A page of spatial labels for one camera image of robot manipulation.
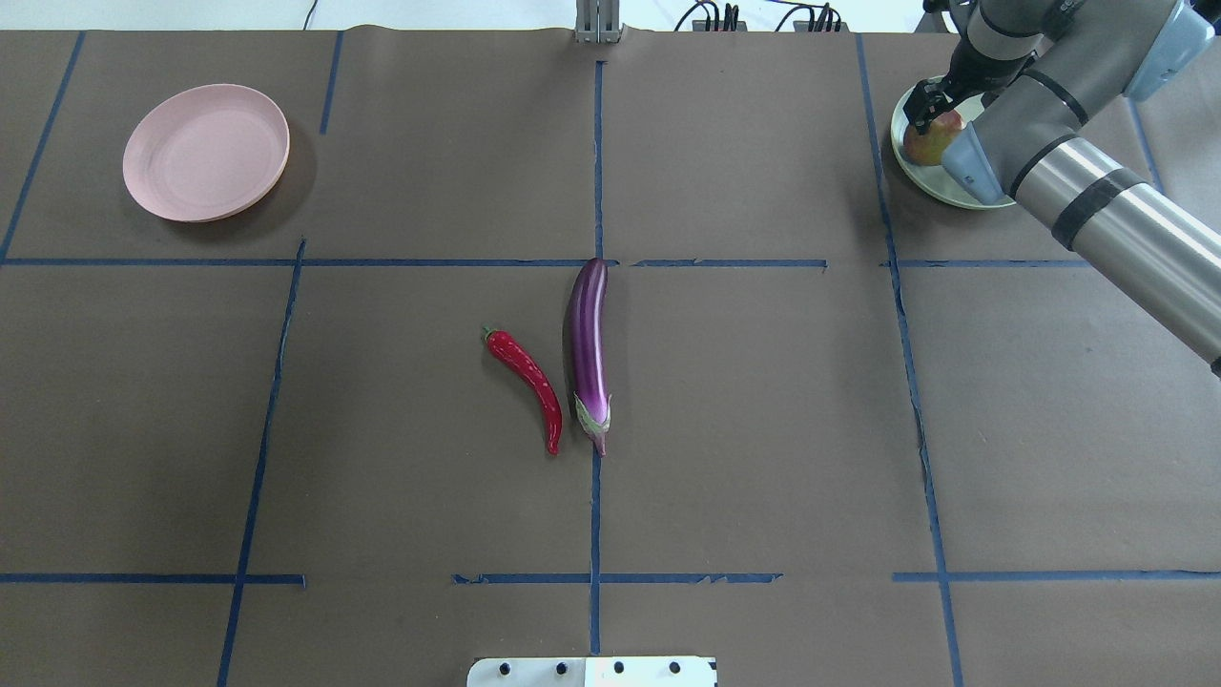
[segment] metal bracket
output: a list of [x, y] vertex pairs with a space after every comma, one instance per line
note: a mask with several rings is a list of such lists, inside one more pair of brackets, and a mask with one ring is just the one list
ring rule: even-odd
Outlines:
[[[703, 20], [691, 20], [691, 31], [705, 32], [706, 29], [703, 28]], [[737, 28], [735, 31], [750, 31], [750, 29], [746, 28], [745, 21], [740, 21], [737, 22]]]
[[[840, 29], [841, 32], [846, 32], [846, 31], [849, 31], [849, 28], [847, 28], [847, 22], [844, 22], [844, 21], [841, 21], [841, 22], [840, 22], [840, 28], [839, 28], [839, 29]], [[796, 20], [796, 21], [794, 21], [794, 22], [792, 22], [792, 31], [795, 31], [795, 32], [797, 32], [797, 33], [811, 33], [811, 31], [810, 31], [810, 22], [807, 22], [807, 21], [801, 21], [801, 20]], [[818, 24], [816, 23], [816, 24], [814, 24], [814, 31], [813, 31], [813, 33], [835, 33], [835, 32], [827, 32], [827, 29], [825, 29], [825, 28], [823, 28], [822, 31], [819, 31], [819, 29], [818, 29]]]
[[619, 43], [619, 0], [576, 0], [578, 43]]
[[466, 687], [716, 687], [717, 659], [702, 656], [590, 656], [484, 659]]

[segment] red chili pepper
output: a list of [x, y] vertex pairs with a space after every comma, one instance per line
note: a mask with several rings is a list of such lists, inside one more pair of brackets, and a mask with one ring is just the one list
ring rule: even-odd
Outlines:
[[485, 326], [484, 343], [486, 343], [487, 350], [496, 356], [496, 360], [509, 366], [509, 370], [518, 373], [518, 377], [525, 381], [530, 389], [534, 389], [535, 397], [538, 398], [538, 405], [542, 406], [542, 417], [547, 422], [547, 453], [558, 456], [559, 431], [564, 425], [564, 414], [559, 410], [559, 399], [556, 398], [556, 390], [547, 382], [547, 376], [508, 331]]

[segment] silver cylinder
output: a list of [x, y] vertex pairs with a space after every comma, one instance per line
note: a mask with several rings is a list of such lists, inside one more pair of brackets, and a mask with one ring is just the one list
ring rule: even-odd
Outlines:
[[1221, 377], [1221, 238], [1149, 184], [1116, 195], [1073, 249]]
[[1083, 190], [1121, 166], [1084, 138], [1070, 138], [1031, 168], [1015, 200], [1051, 226]]

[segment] white metal plate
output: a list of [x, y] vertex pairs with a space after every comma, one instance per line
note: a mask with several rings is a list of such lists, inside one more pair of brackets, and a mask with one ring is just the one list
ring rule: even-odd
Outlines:
[[[1012, 198], [1009, 195], [1001, 198], [1000, 201], [995, 204], [987, 204], [976, 200], [974, 195], [969, 194], [958, 185], [957, 181], [950, 176], [950, 172], [945, 171], [941, 165], [921, 166], [913, 165], [907, 161], [906, 155], [904, 155], [904, 131], [907, 129], [907, 115], [904, 113], [904, 103], [907, 101], [907, 96], [912, 94], [913, 88], [908, 88], [906, 93], [899, 98], [899, 103], [895, 104], [895, 111], [890, 116], [890, 149], [895, 153], [895, 160], [899, 161], [899, 166], [902, 167], [904, 173], [907, 174], [916, 185], [924, 189], [926, 193], [941, 200], [943, 203], [954, 205], [956, 207], [965, 207], [968, 210], [991, 210], [995, 207], [1007, 207], [1013, 204]], [[984, 113], [983, 96], [974, 95], [967, 98], [958, 106], [958, 115], [962, 116], [962, 121], [969, 122], [971, 120]]]
[[482, 659], [466, 687], [716, 687], [716, 665], [702, 656]]

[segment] pink plate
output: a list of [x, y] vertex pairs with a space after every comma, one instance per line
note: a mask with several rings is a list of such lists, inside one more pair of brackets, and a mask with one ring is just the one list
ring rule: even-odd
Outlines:
[[288, 162], [288, 121], [263, 93], [232, 83], [170, 98], [140, 120], [123, 150], [123, 181], [145, 210], [177, 221], [241, 212]]

